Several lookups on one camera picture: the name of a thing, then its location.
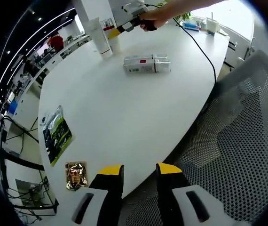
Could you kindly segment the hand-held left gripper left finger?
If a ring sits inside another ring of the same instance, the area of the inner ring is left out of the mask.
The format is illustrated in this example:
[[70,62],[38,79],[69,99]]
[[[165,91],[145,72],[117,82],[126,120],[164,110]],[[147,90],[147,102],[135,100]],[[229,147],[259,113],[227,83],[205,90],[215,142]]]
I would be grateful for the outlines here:
[[123,187],[123,164],[103,168],[84,192],[71,220],[78,226],[118,225]]

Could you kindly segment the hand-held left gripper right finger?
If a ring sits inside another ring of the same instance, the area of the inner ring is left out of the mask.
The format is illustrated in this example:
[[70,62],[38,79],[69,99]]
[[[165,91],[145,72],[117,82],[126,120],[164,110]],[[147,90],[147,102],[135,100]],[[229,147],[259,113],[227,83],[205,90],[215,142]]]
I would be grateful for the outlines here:
[[158,207],[165,226],[231,226],[222,202],[198,185],[190,185],[181,169],[156,164]]

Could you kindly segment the person's right hand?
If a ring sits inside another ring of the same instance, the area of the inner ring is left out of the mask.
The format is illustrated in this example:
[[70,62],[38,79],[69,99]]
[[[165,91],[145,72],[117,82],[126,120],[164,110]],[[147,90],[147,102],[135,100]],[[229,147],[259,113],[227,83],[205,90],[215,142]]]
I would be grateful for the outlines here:
[[151,21],[157,29],[163,26],[169,19],[170,13],[162,8],[157,8],[139,15],[141,20]]

